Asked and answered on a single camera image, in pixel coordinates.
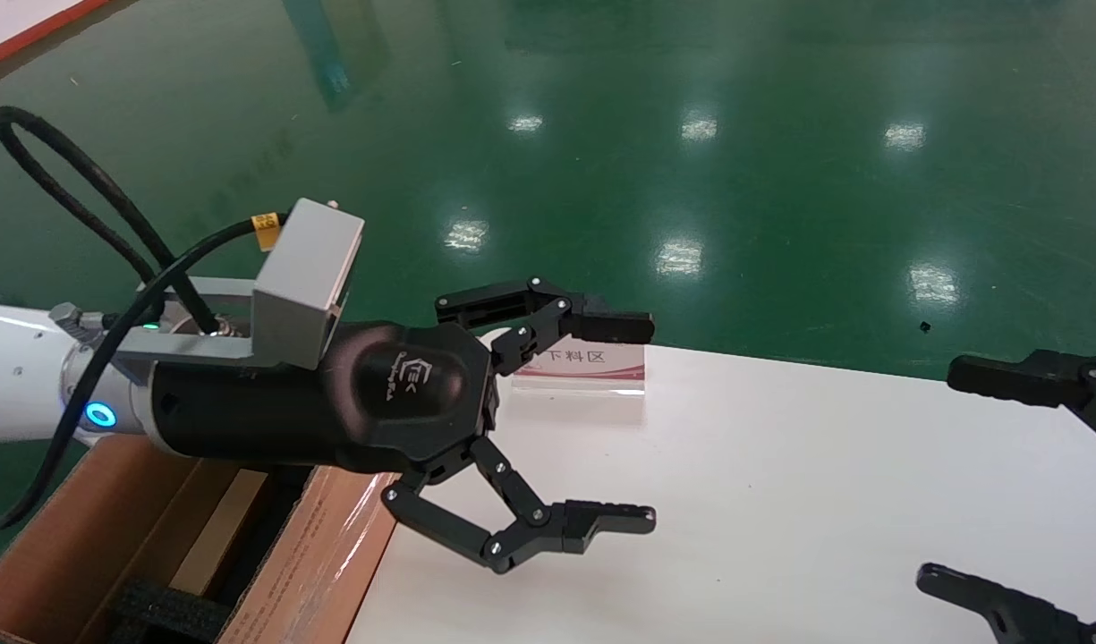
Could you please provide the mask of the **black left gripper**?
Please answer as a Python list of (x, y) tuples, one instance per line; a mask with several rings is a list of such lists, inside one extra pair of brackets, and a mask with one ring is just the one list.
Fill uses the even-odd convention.
[[(544, 553), (583, 555), (604, 531), (654, 531), (651, 506), (543, 503), (482, 437), (493, 428), (494, 371), (646, 376), (651, 314), (615, 311), (600, 296), (532, 277), (439, 296), (436, 318), (449, 325), (346, 323), (315, 369), (159, 363), (147, 435), (190, 457), (407, 472), (381, 494), (397, 522), (495, 574)], [(509, 329), (491, 340), (490, 358), (465, 329), (498, 325)], [(433, 474), (469, 463), (514, 515), (506, 529), (490, 533), (421, 497)]]

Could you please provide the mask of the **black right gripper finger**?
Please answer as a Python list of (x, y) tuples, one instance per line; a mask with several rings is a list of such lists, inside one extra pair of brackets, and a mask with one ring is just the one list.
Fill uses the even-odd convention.
[(916, 587), (980, 616), (998, 643), (1096, 643), (1096, 621), (1084, 623), (1043, 598), (939, 563), (920, 567)]
[(1006, 363), (961, 355), (949, 363), (947, 384), (1026, 406), (1066, 407), (1096, 435), (1096, 356), (1034, 350)]

